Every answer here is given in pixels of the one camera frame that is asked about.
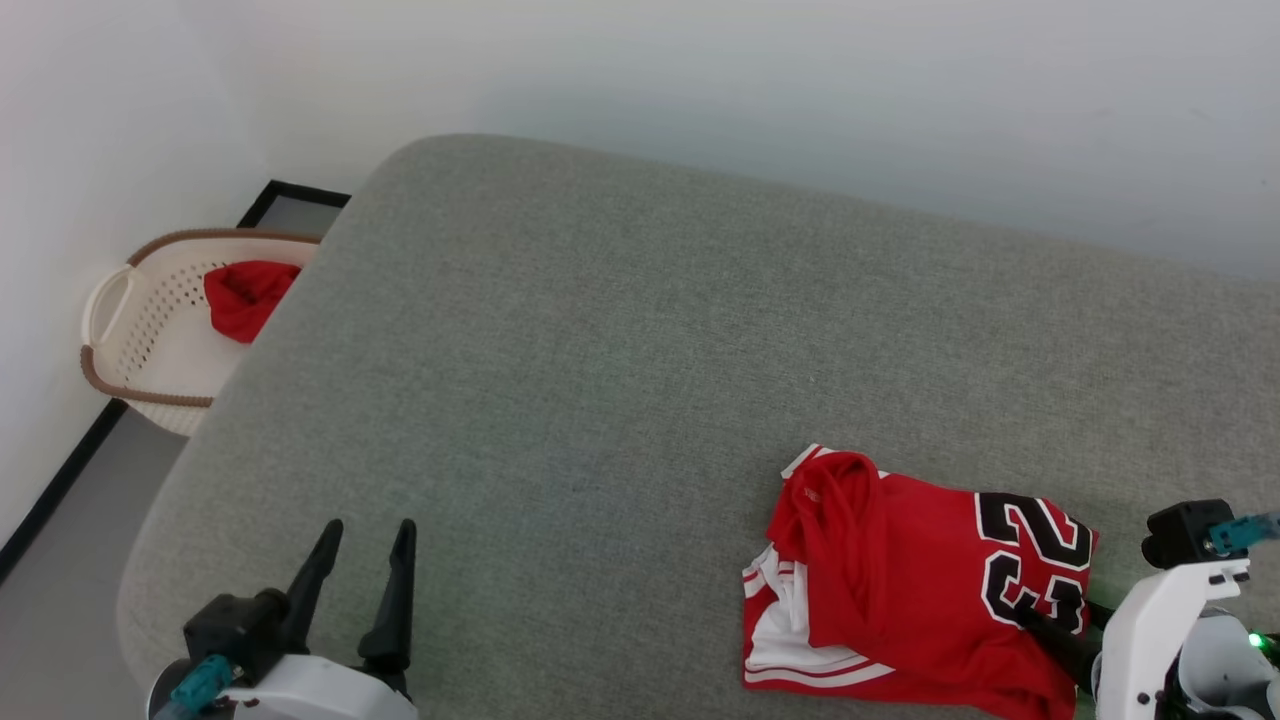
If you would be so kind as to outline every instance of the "teal cable connector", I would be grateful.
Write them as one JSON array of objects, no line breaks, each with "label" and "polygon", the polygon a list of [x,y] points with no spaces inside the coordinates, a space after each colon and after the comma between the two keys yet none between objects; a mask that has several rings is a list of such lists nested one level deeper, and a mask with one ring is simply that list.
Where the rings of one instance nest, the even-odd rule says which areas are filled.
[{"label": "teal cable connector", "polygon": [[1219,555],[1229,555],[1266,539],[1280,539],[1280,512],[1247,515],[1208,529],[1208,542]]},{"label": "teal cable connector", "polygon": [[232,684],[232,664],[221,655],[210,655],[178,683],[169,700],[198,714]]}]

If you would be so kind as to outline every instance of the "red basketball jersey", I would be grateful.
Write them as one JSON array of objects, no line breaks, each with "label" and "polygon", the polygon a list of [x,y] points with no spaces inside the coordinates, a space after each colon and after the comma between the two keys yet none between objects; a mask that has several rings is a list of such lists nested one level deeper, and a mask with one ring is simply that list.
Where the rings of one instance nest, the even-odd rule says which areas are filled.
[{"label": "red basketball jersey", "polygon": [[1074,684],[1015,618],[1084,630],[1092,530],[855,452],[813,446],[787,470],[773,544],[744,571],[746,687],[1070,720]]}]

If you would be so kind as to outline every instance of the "fabric upholstery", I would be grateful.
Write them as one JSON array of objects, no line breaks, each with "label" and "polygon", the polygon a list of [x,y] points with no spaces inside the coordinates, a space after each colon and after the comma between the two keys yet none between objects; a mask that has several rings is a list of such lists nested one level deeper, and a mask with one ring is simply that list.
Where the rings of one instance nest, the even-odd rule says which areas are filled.
[{"label": "fabric upholstery", "polygon": [[[1280,505],[1280,287],[573,147],[419,141],[165,483],[124,652],[148,685],[192,612],[285,587],[342,518],[311,647],[355,662],[413,518],[425,716],[979,716],[741,688],[740,570],[810,442],[1053,500],[1100,530],[1092,596],[1115,602],[1151,573],[1149,512]],[[1276,550],[1233,603],[1248,624],[1280,626]]]}]

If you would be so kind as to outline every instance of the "red clothing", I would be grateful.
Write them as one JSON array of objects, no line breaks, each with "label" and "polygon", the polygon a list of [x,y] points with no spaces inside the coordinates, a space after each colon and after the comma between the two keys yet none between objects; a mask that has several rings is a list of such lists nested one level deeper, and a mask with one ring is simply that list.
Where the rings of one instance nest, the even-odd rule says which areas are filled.
[{"label": "red clothing", "polygon": [[[781,566],[804,570],[804,592],[790,584],[760,588],[758,580],[762,592],[753,596],[749,584],[746,657],[771,603],[780,596],[795,603],[804,594],[806,620],[794,607],[782,616],[773,607],[774,618],[787,625],[790,612],[806,621],[813,648],[852,652],[791,665],[794,675],[762,674],[748,662],[746,685],[1070,720],[1073,682],[1016,625],[1014,612],[1033,603],[1083,632],[1093,532],[1042,500],[879,477],[863,455],[818,456],[818,450],[783,486],[768,528]],[[776,577],[790,578],[786,570]],[[765,623],[773,633],[768,642],[778,634],[772,623]]]},{"label": "red clothing", "polygon": [[253,342],[301,272],[297,265],[250,260],[205,273],[214,329],[234,341]]}]

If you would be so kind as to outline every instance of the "white plastic basket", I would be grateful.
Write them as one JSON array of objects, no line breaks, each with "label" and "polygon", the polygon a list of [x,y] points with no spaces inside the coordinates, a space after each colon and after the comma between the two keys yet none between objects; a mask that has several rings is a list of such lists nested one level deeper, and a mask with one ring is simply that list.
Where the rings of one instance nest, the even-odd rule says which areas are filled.
[{"label": "white plastic basket", "polygon": [[214,329],[205,273],[244,260],[305,266],[317,237],[197,229],[147,243],[84,306],[81,369],[99,391],[189,436],[248,348]]}]

